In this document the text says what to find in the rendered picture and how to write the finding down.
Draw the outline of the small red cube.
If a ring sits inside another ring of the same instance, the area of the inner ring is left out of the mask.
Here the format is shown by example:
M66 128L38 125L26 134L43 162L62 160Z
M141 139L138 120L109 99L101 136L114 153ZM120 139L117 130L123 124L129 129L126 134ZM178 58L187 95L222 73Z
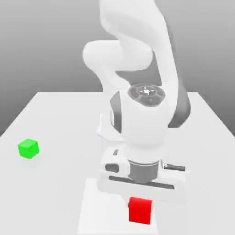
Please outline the small red cube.
M128 203L129 221L140 224L150 224L151 207L152 200L130 197Z

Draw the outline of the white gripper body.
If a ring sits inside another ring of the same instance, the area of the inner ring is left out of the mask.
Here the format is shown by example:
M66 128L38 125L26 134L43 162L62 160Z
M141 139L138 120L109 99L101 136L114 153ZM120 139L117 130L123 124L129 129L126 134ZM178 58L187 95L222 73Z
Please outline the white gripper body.
M98 177L98 189L123 196L184 203L186 201L186 174L181 171L161 170L157 179L146 184L139 184L130 178L101 170Z

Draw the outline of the small green cube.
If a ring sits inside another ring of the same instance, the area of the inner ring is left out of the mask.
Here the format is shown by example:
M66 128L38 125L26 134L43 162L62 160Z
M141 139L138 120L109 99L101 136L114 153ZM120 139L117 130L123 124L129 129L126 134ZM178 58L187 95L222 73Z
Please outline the small green cube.
M32 139L26 139L17 145L20 156L32 159L39 153L38 142Z

